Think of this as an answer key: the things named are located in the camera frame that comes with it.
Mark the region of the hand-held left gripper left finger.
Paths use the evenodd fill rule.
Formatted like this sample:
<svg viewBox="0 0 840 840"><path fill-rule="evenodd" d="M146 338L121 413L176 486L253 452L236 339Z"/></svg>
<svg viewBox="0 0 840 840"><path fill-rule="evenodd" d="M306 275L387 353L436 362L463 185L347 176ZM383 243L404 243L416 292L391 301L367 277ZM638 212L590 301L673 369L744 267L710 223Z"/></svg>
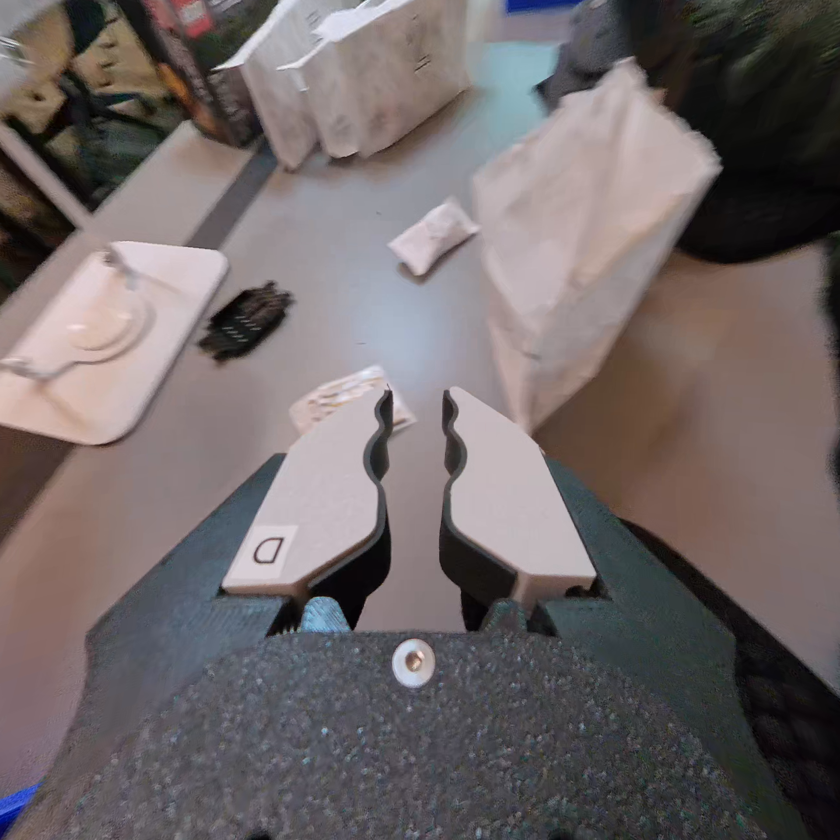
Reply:
<svg viewBox="0 0 840 840"><path fill-rule="evenodd" d="M375 387L302 435L282 459L221 591L278 596L299 614L329 598L356 628L392 565L382 485L392 430L392 390Z"/></svg>

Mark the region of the black toy chassis plate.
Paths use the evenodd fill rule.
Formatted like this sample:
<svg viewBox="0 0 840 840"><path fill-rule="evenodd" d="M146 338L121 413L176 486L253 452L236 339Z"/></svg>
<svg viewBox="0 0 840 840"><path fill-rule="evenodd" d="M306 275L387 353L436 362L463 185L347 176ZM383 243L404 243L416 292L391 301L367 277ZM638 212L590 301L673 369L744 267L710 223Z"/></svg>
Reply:
<svg viewBox="0 0 840 840"><path fill-rule="evenodd" d="M218 364L241 358L279 328L295 303L273 280L244 289L208 320L196 346Z"/></svg>

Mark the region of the person's green sweater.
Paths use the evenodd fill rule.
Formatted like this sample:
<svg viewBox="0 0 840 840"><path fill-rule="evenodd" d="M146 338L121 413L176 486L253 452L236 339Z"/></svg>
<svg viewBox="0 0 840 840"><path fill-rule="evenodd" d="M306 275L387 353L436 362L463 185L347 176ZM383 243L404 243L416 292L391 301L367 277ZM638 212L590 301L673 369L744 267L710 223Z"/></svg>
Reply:
<svg viewBox="0 0 840 840"><path fill-rule="evenodd" d="M839 489L839 231L828 230L820 237L823 251L824 282L822 314L827 327L827 348L831 362L835 407L836 434L831 468L836 489Z"/></svg>

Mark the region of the black toy set box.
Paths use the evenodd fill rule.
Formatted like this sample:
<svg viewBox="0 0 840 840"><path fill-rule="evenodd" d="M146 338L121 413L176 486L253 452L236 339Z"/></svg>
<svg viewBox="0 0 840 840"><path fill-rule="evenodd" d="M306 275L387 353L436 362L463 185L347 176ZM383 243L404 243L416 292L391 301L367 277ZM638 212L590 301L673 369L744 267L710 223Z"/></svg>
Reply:
<svg viewBox="0 0 840 840"><path fill-rule="evenodd" d="M164 84L209 139L243 148L261 127L234 57L277 1L117 1Z"/></svg>

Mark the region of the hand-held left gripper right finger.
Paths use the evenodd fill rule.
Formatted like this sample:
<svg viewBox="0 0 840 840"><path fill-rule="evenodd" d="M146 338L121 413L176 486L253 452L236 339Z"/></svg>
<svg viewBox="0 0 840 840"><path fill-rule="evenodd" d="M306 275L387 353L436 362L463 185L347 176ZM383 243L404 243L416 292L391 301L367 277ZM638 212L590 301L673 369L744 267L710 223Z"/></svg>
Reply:
<svg viewBox="0 0 840 840"><path fill-rule="evenodd" d="M590 594L597 572L541 447L458 386L444 392L442 428L438 558L465 629L478 630L497 601L530 616L541 602Z"/></svg>

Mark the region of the small white paper bag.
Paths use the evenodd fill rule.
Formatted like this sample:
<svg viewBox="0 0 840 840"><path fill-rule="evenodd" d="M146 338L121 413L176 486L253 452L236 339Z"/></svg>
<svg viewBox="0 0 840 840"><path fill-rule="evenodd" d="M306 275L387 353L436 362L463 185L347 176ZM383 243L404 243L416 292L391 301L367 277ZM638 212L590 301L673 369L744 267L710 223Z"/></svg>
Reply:
<svg viewBox="0 0 840 840"><path fill-rule="evenodd" d="M394 237L387 247L413 277L424 277L441 258L479 232L480 226L450 196Z"/></svg>

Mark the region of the person's right forearm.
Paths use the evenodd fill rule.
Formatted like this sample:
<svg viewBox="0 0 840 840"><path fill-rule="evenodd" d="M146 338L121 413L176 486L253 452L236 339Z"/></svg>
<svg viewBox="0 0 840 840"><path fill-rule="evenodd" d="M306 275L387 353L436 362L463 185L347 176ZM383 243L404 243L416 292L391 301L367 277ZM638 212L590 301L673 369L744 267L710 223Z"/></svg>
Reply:
<svg viewBox="0 0 840 840"><path fill-rule="evenodd" d="M679 248L737 264L838 233L839 2L618 7L650 86L721 159Z"/></svg>

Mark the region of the grey desk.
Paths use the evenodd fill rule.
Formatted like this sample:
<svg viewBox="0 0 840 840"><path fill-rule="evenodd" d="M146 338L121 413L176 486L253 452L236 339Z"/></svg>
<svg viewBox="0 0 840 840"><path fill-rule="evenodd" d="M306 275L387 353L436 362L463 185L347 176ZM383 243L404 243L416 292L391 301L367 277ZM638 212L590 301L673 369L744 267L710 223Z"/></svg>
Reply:
<svg viewBox="0 0 840 840"><path fill-rule="evenodd" d="M442 394L505 401L480 242L422 281L387 242L542 117L547 45L479 45L475 86L368 161L300 173L183 124L98 213L110 236L217 248L212 307L275 280L297 304L252 354L189 342L131 435L73 448L2 429L2 795L36 784L74 716L84 637L110 605L296 434L288 409L379 363L416 416L389 447L392 569L360 628L461 627L437 560ZM715 266L674 254L601 373L537 440L838 689L838 496L823 249Z"/></svg>

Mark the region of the sticker sheet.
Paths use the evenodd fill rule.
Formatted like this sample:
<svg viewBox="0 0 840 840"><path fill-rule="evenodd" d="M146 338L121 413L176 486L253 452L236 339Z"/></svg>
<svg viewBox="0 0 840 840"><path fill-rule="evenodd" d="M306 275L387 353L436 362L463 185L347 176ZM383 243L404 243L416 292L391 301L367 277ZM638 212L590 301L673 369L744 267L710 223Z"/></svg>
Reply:
<svg viewBox="0 0 840 840"><path fill-rule="evenodd" d="M341 407L368 392L384 388L393 394L394 430L414 425L417 421L414 413L396 391L391 377L378 364L317 386L290 406L289 417L298 434L304 435Z"/></svg>

